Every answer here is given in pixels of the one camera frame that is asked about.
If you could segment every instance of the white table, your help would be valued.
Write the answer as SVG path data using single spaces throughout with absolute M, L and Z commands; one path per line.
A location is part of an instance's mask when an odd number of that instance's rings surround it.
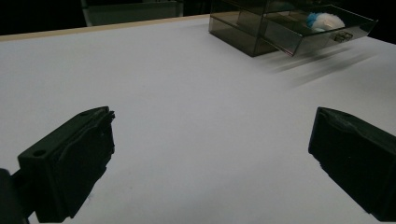
M 318 106 L 396 134 L 396 46 L 250 58 L 207 16 L 167 21 L 3 37 L 0 167 L 16 172 L 26 148 L 108 105 L 116 153 L 64 223 L 378 223 L 308 142 Z

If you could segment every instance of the blue object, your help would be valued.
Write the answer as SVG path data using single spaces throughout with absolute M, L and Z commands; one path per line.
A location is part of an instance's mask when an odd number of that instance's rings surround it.
M 314 24 L 314 22 L 317 20 L 317 17 L 322 14 L 321 12 L 319 13 L 315 13 L 315 12 L 311 12 L 309 13 L 308 17 L 306 18 L 306 25 L 309 28 L 312 28 L 312 25 Z

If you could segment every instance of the transparent acrylic box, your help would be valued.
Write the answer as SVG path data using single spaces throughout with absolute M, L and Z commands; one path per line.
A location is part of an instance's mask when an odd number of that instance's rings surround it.
M 336 15 L 344 27 L 318 31 L 306 25 L 310 13 Z M 255 57 L 283 50 L 290 56 L 367 36 L 376 21 L 318 1 L 214 0 L 209 33 Z

